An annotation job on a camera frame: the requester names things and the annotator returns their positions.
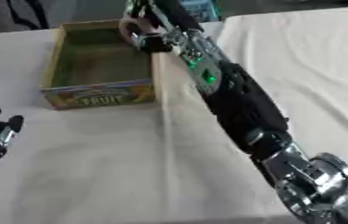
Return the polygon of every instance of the white tablecloth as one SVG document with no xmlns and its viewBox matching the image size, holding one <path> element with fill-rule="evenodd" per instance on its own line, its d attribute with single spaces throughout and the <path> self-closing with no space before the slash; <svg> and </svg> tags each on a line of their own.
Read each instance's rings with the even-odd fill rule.
<svg viewBox="0 0 348 224">
<path fill-rule="evenodd" d="M 26 117 L 0 161 L 0 224 L 297 223 L 170 55 L 162 106 L 49 109 L 38 84 L 54 36 L 0 34 L 0 107 Z M 348 9 L 232 17 L 218 36 L 311 156 L 348 162 Z"/>
</svg>

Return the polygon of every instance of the cardboard box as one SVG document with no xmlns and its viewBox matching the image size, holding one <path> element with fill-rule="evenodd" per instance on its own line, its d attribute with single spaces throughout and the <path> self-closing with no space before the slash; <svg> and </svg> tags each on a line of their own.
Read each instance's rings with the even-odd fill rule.
<svg viewBox="0 0 348 224">
<path fill-rule="evenodd" d="M 151 55 L 126 43 L 118 20 L 63 24 L 40 90 L 56 109 L 155 100 Z"/>
</svg>

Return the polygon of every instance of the floor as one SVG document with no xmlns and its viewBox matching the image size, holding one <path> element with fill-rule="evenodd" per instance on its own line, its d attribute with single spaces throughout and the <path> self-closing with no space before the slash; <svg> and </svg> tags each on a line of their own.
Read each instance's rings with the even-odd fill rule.
<svg viewBox="0 0 348 224">
<path fill-rule="evenodd" d="M 120 18 L 126 0 L 41 0 L 51 27 L 61 23 Z M 217 0 L 223 17 L 341 7 L 337 0 Z M 21 7 L 21 14 L 29 14 Z"/>
</svg>

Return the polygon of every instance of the white table surface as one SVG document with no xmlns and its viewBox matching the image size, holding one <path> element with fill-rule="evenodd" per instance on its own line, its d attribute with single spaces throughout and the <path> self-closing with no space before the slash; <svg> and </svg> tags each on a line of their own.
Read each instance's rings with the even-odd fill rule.
<svg viewBox="0 0 348 224">
<path fill-rule="evenodd" d="M 348 162 L 348 9 L 232 17 L 218 36 L 310 155 Z M 162 107 L 49 109 L 38 84 L 54 39 L 0 34 L 0 107 L 26 117 L 0 161 L 0 224 L 297 223 L 171 56 Z"/>
</svg>

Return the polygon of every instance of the green led light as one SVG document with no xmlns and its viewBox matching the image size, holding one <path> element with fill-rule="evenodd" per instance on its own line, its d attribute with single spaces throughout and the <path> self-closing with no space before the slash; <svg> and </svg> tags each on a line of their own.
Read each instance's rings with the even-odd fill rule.
<svg viewBox="0 0 348 224">
<path fill-rule="evenodd" d="M 209 77 L 209 78 L 207 79 L 206 82 L 208 82 L 208 84 L 213 84 L 215 81 L 216 81 L 216 78 L 213 77 L 213 76 L 211 76 L 211 77 Z"/>
<path fill-rule="evenodd" d="M 216 77 L 211 75 L 211 73 L 208 70 L 205 70 L 203 72 L 203 78 L 204 78 L 205 82 L 208 84 L 213 84 L 216 81 Z"/>
<path fill-rule="evenodd" d="M 189 67 L 190 68 L 195 68 L 196 67 L 196 62 L 194 60 L 189 61 Z"/>
</svg>

